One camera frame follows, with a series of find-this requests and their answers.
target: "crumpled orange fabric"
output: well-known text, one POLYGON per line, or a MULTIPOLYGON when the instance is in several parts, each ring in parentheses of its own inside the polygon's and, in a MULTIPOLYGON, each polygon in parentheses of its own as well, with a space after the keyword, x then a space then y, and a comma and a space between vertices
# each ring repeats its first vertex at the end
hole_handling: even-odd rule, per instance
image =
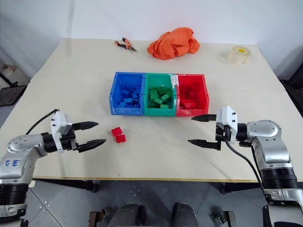
POLYGON ((193 38, 194 31, 189 27, 178 27, 172 32, 166 32, 150 44, 147 51, 161 60, 183 56, 186 53, 196 53, 200 43, 193 38))

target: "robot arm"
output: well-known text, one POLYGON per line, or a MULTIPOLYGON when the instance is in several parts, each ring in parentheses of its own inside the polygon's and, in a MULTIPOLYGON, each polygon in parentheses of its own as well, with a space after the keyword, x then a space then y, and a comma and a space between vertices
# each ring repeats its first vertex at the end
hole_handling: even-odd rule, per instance
POLYGON ((66 114, 56 111, 51 121, 52 134, 23 135, 8 142, 7 153, 0 159, 1 226, 4 223, 7 226, 26 226, 18 219, 26 213, 26 193, 37 159, 54 151, 72 149, 83 152, 102 145, 106 140, 92 140, 82 145, 76 141, 75 130, 85 130, 96 125, 98 123, 95 122, 72 124, 66 114))
POLYGON ((289 153, 281 139, 281 127, 277 123, 269 120, 238 123, 236 112, 229 106, 220 109, 217 115, 201 115, 192 119, 201 122, 216 120, 217 142, 189 140, 197 146, 220 150, 221 141, 231 147, 230 143, 237 140, 240 146, 254 147, 253 156, 262 180, 261 189, 268 202, 263 208, 265 227, 303 226, 303 190, 298 185, 289 153))

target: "pliers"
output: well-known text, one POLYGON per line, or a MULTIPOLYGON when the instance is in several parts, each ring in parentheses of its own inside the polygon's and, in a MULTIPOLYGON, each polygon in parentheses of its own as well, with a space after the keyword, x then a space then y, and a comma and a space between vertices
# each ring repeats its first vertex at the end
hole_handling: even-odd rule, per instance
POLYGON ((123 40, 123 42, 126 43, 126 45, 125 45, 125 44, 120 44, 118 41, 115 41, 115 45, 116 45, 116 46, 123 47, 123 48, 125 48, 125 49, 127 49, 127 50, 131 50, 131 51, 134 51, 134 52, 136 51, 136 50, 132 47, 132 45, 130 44, 130 42, 129 42, 127 39, 122 38, 122 40, 123 40))

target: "white table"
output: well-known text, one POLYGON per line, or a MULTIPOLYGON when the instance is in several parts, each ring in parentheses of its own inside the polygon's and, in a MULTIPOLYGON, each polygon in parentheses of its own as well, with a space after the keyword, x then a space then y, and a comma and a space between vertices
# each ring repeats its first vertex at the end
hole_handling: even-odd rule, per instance
MULTIPOLYGON (((99 126, 77 131, 77 140, 107 139, 102 146, 78 153, 51 153, 37 161, 34 177, 57 179, 160 179, 255 182, 241 158, 226 146, 221 151, 199 148, 188 139, 214 141, 215 123, 189 117, 112 116, 108 96, 116 71, 203 73, 210 96, 209 113, 230 105, 239 122, 271 119, 282 127, 298 180, 303 181, 300 150, 303 119, 256 45, 247 45, 251 57, 244 65, 225 59, 234 44, 201 44, 196 54, 169 61, 148 55, 150 42, 132 41, 138 52, 112 40, 63 39, 0 129, 0 152, 6 143, 24 134, 54 108, 73 122, 96 121, 99 126), (117 144, 111 129, 120 126, 127 142, 117 144)), ((49 119, 33 133, 50 132, 49 119)), ((235 148, 253 162, 248 148, 235 148)))

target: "clear tape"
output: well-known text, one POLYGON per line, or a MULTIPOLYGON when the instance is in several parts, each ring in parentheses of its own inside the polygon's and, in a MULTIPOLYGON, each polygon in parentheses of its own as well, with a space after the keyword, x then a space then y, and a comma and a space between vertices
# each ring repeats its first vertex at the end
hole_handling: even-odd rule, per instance
POLYGON ((228 60, 235 64, 244 64, 250 56, 250 50, 244 46, 234 46, 228 60))

